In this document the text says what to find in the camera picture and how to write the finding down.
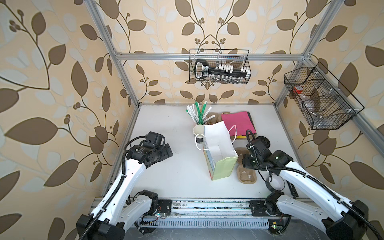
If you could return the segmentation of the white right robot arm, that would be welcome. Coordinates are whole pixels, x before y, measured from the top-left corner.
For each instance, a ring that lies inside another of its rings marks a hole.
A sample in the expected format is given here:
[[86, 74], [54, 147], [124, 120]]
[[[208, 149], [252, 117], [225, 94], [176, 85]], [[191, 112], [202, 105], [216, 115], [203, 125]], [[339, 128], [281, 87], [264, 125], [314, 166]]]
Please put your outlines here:
[[369, 222], [369, 208], [363, 202], [351, 201], [336, 193], [317, 178], [310, 175], [293, 158], [283, 151], [269, 150], [268, 139], [253, 134], [247, 135], [246, 148], [249, 154], [242, 159], [243, 167], [258, 172], [267, 172], [267, 183], [273, 177], [280, 177], [301, 190], [309, 197], [316, 207], [303, 203], [273, 190], [265, 199], [258, 211], [275, 217], [287, 215], [300, 219], [324, 232], [331, 240], [360, 240], [371, 230], [375, 237], [384, 237], [378, 229]]

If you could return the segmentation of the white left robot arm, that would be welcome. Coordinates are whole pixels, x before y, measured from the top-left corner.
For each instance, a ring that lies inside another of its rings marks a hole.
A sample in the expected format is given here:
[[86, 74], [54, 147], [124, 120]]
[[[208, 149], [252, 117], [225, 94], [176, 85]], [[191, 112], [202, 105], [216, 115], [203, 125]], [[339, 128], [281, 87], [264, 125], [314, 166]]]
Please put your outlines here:
[[143, 172], [155, 163], [173, 156], [169, 144], [142, 141], [125, 151], [121, 174], [107, 194], [89, 215], [81, 215], [76, 223], [81, 240], [122, 240], [127, 230], [141, 217], [159, 217], [162, 207], [158, 194], [143, 190], [128, 202], [131, 192]]

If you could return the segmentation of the stack of paper cups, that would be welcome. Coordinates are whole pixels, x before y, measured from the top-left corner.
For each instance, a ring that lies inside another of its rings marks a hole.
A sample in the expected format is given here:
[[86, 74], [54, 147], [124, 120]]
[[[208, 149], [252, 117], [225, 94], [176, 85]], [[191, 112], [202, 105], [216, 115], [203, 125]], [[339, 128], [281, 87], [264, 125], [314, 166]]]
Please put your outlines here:
[[204, 125], [194, 126], [193, 134], [194, 134], [196, 144], [203, 144], [205, 140], [205, 126]]

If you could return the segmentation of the green white paper gift bag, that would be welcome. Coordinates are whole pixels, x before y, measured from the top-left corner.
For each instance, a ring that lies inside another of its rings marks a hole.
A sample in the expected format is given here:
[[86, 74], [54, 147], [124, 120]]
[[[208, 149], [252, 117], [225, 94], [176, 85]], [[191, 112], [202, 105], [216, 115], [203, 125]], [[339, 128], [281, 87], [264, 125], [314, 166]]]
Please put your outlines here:
[[233, 125], [228, 129], [224, 122], [204, 126], [205, 140], [203, 144], [195, 142], [196, 148], [205, 156], [212, 181], [227, 178], [232, 174], [238, 160], [234, 141], [230, 136], [230, 131], [236, 131], [237, 126]]

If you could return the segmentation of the black plastic cup lid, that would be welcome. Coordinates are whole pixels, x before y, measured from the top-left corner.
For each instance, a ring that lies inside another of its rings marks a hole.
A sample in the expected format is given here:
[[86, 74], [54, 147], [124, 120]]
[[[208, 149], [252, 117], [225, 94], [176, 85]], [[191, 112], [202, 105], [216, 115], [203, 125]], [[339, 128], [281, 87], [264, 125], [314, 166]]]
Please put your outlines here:
[[258, 136], [258, 137], [256, 137], [256, 139], [260, 140], [267, 149], [270, 148], [271, 142], [270, 142], [270, 140], [268, 138], [266, 138], [264, 136]]

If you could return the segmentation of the single brown pulp cup carrier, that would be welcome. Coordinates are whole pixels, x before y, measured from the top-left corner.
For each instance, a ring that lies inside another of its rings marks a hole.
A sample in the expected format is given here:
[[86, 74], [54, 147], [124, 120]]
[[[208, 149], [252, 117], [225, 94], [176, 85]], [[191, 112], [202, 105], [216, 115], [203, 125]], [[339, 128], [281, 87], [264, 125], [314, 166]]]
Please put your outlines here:
[[243, 159], [245, 155], [249, 155], [250, 152], [246, 148], [235, 148], [235, 151], [238, 154], [238, 167], [237, 167], [237, 176], [238, 180], [242, 184], [254, 184], [257, 181], [257, 176], [255, 170], [246, 169], [243, 166]]

